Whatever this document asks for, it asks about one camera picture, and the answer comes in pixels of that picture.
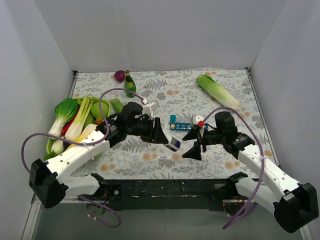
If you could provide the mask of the white pill bottle blue label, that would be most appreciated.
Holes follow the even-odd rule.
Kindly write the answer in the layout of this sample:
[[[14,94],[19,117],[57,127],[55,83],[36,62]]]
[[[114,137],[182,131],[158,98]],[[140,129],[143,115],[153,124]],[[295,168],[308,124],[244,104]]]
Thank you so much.
[[[180,141],[172,136],[169,136],[167,139],[168,139],[168,144],[165,144],[164,146],[173,152],[177,152],[181,146]]]

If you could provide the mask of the teal weekly pill organizer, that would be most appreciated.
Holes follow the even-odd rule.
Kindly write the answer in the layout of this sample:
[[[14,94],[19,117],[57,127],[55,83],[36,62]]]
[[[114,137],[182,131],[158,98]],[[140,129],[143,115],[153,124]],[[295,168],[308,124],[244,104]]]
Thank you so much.
[[[191,129],[191,124],[185,122],[177,122],[176,115],[172,114],[169,119],[169,129],[172,131],[189,131]]]

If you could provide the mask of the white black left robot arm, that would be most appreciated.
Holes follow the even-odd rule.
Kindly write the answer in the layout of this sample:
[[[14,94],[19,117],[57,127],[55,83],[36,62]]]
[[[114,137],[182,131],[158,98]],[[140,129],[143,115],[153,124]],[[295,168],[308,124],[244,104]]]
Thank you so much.
[[[114,120],[99,124],[88,136],[65,152],[49,160],[35,160],[30,169],[29,186],[46,209],[60,203],[65,197],[97,196],[105,186],[97,173],[85,177],[71,177],[79,167],[105,152],[127,136],[137,136],[143,142],[168,145],[161,120],[154,116],[158,103],[140,105],[129,102]]]

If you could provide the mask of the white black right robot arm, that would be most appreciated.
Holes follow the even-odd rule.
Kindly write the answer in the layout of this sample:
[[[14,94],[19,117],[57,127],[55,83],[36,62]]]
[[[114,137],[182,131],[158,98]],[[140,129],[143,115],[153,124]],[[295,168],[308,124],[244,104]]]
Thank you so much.
[[[288,233],[294,233],[319,217],[316,188],[309,182],[302,184],[290,177],[268,158],[247,134],[238,131],[228,111],[215,114],[216,127],[207,130],[202,116],[191,118],[191,129],[184,141],[195,140],[183,158],[201,160],[201,153],[210,145],[221,144],[238,161],[249,167],[259,179],[255,182],[246,173],[228,177],[219,188],[232,197],[244,196],[273,214],[277,223]]]

